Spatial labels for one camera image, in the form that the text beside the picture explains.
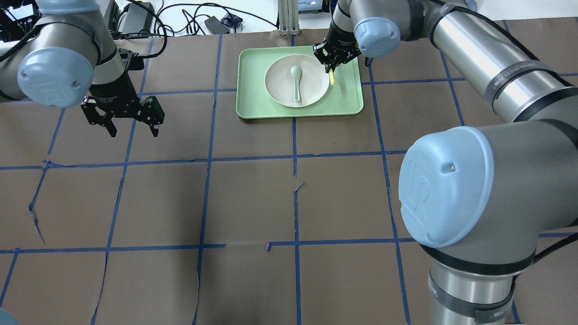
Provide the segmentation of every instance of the white floor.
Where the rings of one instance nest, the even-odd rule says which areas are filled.
[[[144,0],[151,2],[158,10],[162,0]],[[121,7],[124,7],[126,0],[116,0]],[[165,6],[174,3],[202,3],[183,0],[165,0]],[[244,10],[261,16],[273,23],[277,20],[277,0],[213,0],[214,3],[229,6],[235,9]],[[578,16],[578,0],[477,0],[479,12],[493,20],[503,19],[533,19],[546,17],[576,17]],[[181,12],[185,9],[191,13],[196,6],[178,6],[167,9],[161,15],[161,20],[176,30],[181,29],[186,20]],[[199,13],[216,16],[221,19],[226,12],[220,8],[202,7]],[[273,31],[275,27],[251,17],[247,14],[238,14],[244,19],[242,31],[239,32],[262,32]],[[327,28],[330,16],[328,13],[301,13],[299,15],[299,26],[305,28]]]

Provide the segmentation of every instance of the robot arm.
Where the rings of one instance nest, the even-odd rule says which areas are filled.
[[[88,122],[111,136],[117,132],[113,117],[144,122],[157,136],[164,112],[154,96],[138,98],[128,76],[133,55],[121,58],[96,1],[37,4],[44,16],[33,30],[0,47],[0,102],[30,97],[62,108],[82,102]],[[88,91],[92,97],[85,97]]]
[[[420,2],[417,23],[412,0],[339,0],[314,49],[330,70],[351,60],[345,52],[380,57],[429,37],[507,123],[422,137],[399,179],[403,220],[432,257],[430,325],[501,325],[540,232],[578,224],[578,88],[472,2]]]

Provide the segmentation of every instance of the green spoon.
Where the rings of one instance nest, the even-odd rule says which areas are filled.
[[[301,83],[301,76],[303,75],[303,70],[300,65],[294,65],[291,67],[291,77],[295,83],[295,101],[301,101],[301,91],[299,89],[299,84]]]

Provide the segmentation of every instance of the green tray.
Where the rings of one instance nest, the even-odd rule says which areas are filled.
[[[363,108],[360,70],[357,58],[335,71],[335,86],[330,86],[319,101],[301,108],[277,103],[265,89],[265,74],[278,59],[292,54],[314,57],[311,46],[248,49],[239,56],[237,114],[243,119],[277,117],[354,115]]]

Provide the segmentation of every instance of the white plate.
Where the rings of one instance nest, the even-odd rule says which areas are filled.
[[[301,101],[295,101],[291,67],[300,65],[303,70],[301,77]],[[275,61],[265,74],[265,88],[276,102],[289,107],[304,107],[317,102],[329,88],[329,76],[325,66],[317,59],[294,54]]]

